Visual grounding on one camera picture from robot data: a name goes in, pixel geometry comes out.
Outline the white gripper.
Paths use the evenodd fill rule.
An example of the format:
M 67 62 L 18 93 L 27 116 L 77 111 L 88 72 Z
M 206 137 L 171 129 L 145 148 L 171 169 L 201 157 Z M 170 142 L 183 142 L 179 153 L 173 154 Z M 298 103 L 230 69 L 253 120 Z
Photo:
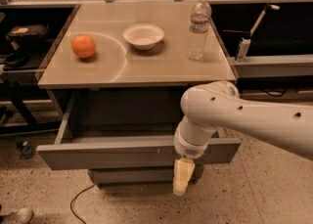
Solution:
M 201 126 L 192 122 L 186 116 L 178 124 L 174 134 L 174 149 L 183 158 L 174 162 L 173 194 L 183 196 L 195 170 L 192 159 L 200 158 L 207 149 L 208 142 L 216 127 L 211 125 Z

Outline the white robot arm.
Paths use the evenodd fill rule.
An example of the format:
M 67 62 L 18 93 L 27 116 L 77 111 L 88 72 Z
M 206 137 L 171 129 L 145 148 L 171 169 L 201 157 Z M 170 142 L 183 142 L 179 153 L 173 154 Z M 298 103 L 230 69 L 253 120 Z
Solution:
M 313 159 L 313 107 L 248 101 L 236 86 L 217 81 L 189 88 L 181 102 L 184 114 L 174 135 L 180 156 L 174 162 L 173 194 L 185 194 L 210 140 L 226 127 L 307 159 Z

